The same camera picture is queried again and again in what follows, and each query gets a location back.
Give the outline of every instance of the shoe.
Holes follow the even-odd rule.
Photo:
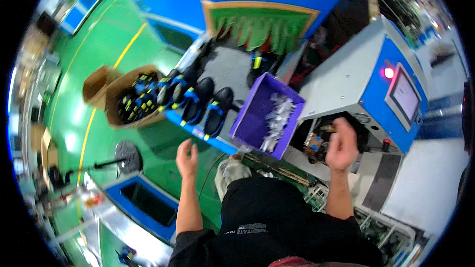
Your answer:
[[[194,88],[196,86],[196,81],[199,77],[196,70],[197,65],[197,62],[193,62],[192,65],[188,66],[182,74],[179,74],[171,82],[173,94],[170,97],[169,105],[171,105],[172,110],[183,107],[186,102],[186,99],[184,99],[185,93],[188,91],[188,89]]]
[[[246,75],[247,86],[252,88],[254,82],[265,72],[276,74],[277,69],[282,63],[282,57],[273,53],[253,51],[251,53],[251,65]]]
[[[158,82],[157,85],[157,104],[159,105],[158,110],[163,111],[164,109],[168,108],[169,105],[171,104],[170,97],[173,94],[173,91],[175,90],[175,84],[174,86],[171,85],[171,82],[175,77],[179,76],[180,72],[176,69],[173,69],[170,71],[170,73],[163,79],[161,79]]]
[[[209,111],[203,130],[205,140],[219,135],[223,128],[224,120],[233,106],[233,100],[234,92],[230,87],[222,88],[214,95],[213,102],[207,107]]]
[[[184,94],[186,102],[180,125],[196,125],[199,123],[204,117],[208,102],[213,98],[213,93],[214,81],[209,77],[200,80],[196,88],[189,88]]]

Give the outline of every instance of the metal rack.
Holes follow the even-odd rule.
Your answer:
[[[304,196],[314,212],[325,212],[328,188],[317,184]],[[414,229],[390,219],[365,206],[355,206],[355,219],[365,237],[383,253],[386,266],[408,266],[419,253],[421,246],[415,243]]]

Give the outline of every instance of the round black base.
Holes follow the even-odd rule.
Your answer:
[[[129,174],[143,169],[142,157],[137,147],[130,141],[121,141],[116,145],[115,159],[125,159],[117,165],[123,174]]]

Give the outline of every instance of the black shoe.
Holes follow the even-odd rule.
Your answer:
[[[162,111],[170,106],[170,97],[173,94],[173,90],[175,90],[174,86],[171,85],[173,79],[179,76],[180,72],[176,69],[170,71],[170,73],[163,79],[158,82],[157,85],[157,104],[160,106],[158,110]]]
[[[187,67],[182,74],[173,79],[171,82],[171,86],[173,87],[173,95],[170,97],[169,101],[172,110],[185,105],[186,99],[184,99],[184,95],[189,88],[194,88],[196,86],[198,77],[199,75],[196,70],[196,64],[193,63]]]
[[[229,110],[233,107],[234,92],[230,87],[219,90],[214,95],[214,101],[208,105],[208,116],[205,121],[205,140],[217,137],[224,125]]]
[[[212,78],[200,80],[195,88],[189,88],[184,94],[186,98],[183,114],[181,115],[181,126],[185,124],[196,125],[206,112],[208,102],[213,98],[214,81]]]

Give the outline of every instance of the cable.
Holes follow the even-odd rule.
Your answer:
[[[203,193],[203,189],[204,189],[204,187],[205,187],[206,180],[208,179],[208,176],[210,175],[211,169],[213,169],[213,166],[214,166],[224,155],[226,155],[226,153],[222,153],[221,156],[219,156],[219,157],[216,159],[216,161],[214,161],[214,163],[211,165],[211,167],[208,169],[208,173],[206,173],[205,180],[203,181],[203,186],[201,186],[201,190],[199,190],[198,202],[199,202],[199,199],[201,198],[201,193]]]

